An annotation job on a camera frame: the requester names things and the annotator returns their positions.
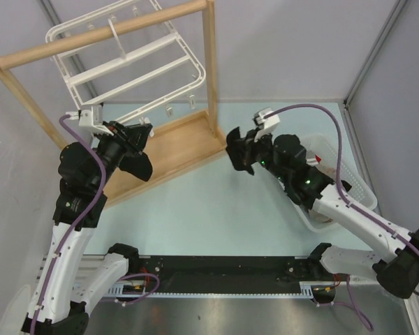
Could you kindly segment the black sock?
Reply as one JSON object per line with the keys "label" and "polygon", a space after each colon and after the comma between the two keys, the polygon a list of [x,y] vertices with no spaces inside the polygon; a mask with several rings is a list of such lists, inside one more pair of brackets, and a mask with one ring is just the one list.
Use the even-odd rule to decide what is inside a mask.
{"label": "black sock", "polygon": [[125,156],[119,164],[119,169],[142,181],[149,181],[153,173],[151,161],[146,153]]}
{"label": "black sock", "polygon": [[240,135],[240,127],[236,127],[226,136],[226,152],[236,171],[246,171],[250,175],[254,175],[251,160],[252,137],[246,134],[245,137]]}

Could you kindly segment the white plastic clip hanger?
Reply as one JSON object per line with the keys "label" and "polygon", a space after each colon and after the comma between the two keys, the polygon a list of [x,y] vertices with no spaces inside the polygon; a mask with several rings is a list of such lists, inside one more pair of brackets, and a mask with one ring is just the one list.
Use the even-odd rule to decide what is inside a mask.
{"label": "white plastic clip hanger", "polygon": [[206,70],[172,22],[53,56],[76,108],[139,101],[124,123],[178,98],[195,104]]}

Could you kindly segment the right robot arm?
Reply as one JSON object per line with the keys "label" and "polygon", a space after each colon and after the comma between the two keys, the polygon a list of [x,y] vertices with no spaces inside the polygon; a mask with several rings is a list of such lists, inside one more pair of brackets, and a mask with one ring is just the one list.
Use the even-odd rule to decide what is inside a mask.
{"label": "right robot arm", "polygon": [[377,281],[390,294],[408,299],[419,284],[419,230],[411,232],[339,193],[338,184],[306,161],[307,151],[296,135],[267,134],[258,130],[241,137],[239,128],[226,136],[226,151],[237,171],[253,174],[259,163],[284,186],[291,201],[322,214],[360,238],[369,251],[318,245],[308,262],[309,274],[324,280],[330,274],[348,274]]}

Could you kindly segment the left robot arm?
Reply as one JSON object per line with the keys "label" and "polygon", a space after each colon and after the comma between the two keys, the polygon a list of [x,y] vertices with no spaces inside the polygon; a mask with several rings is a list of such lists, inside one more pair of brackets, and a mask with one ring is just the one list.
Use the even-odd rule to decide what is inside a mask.
{"label": "left robot arm", "polygon": [[43,271],[22,325],[26,334],[83,334],[89,316],[105,293],[121,278],[136,277],[141,268],[137,248],[116,243],[103,264],[79,288],[75,278],[84,250],[97,229],[107,202],[103,189],[115,170],[148,181],[152,164],[144,152],[153,126],[103,123],[98,145],[90,147],[78,134],[60,153],[59,197],[52,220],[52,240]]}

